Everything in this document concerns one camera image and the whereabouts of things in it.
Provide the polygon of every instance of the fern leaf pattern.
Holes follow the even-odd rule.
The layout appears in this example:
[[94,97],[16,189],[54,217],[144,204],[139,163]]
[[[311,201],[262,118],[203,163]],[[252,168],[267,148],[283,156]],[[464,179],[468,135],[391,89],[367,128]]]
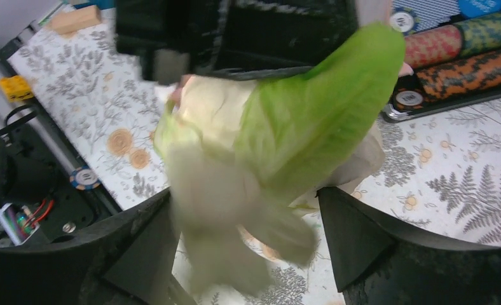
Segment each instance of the fern leaf pattern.
[[456,223],[465,222],[463,232],[486,230],[477,242],[501,243],[501,171],[494,181],[493,167],[485,165],[479,184],[474,179],[473,167],[466,168],[460,183],[455,173],[449,179],[442,175],[427,182],[429,188],[439,193],[439,199],[447,203],[449,214],[456,212]]

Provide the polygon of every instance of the finger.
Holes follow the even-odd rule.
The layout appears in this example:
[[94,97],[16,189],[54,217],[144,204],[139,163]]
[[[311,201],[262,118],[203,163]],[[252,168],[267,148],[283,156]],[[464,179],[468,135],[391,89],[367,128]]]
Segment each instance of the finger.
[[402,68],[399,72],[399,77],[401,78],[407,75],[413,75],[413,69],[407,63],[403,63]]
[[185,86],[185,84],[189,81],[189,79],[191,78],[192,75],[190,74],[185,74],[181,77],[181,81],[179,82],[179,86],[180,87],[183,87]]
[[181,101],[181,87],[178,87],[172,92],[169,96],[170,100],[173,100],[176,105],[179,105],[179,102]]

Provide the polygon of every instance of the white wall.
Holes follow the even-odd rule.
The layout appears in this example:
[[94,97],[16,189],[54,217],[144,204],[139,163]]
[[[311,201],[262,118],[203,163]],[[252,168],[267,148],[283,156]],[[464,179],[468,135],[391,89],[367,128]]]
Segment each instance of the white wall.
[[0,48],[56,7],[57,0],[0,0]]

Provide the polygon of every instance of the floral tablecloth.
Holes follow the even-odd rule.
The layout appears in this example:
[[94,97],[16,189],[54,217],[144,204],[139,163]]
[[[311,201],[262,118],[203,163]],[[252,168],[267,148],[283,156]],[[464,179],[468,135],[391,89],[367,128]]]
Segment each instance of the floral tablecloth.
[[[112,13],[103,11],[102,25],[65,36],[42,29],[10,63],[128,209],[168,185],[151,141],[161,102],[154,84],[139,79],[136,59],[115,52]],[[501,99],[396,125],[378,122],[386,163],[353,196],[429,231],[501,245]],[[305,219],[321,237],[309,269],[279,261],[246,236],[250,247],[272,261],[271,272],[281,285],[258,299],[215,290],[202,304],[343,304],[319,211],[307,212]],[[183,283],[188,268],[180,248],[174,274]]]

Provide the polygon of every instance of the poker chip roll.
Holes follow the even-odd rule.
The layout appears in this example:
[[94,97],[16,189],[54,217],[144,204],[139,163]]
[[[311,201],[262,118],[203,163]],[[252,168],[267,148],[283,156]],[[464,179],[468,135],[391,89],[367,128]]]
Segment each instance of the poker chip roll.
[[417,69],[455,59],[462,49],[462,34],[454,25],[406,37],[404,61]]
[[454,24],[463,35],[460,56],[468,57],[501,48],[501,11]]
[[501,85],[501,49],[416,72],[430,100]]

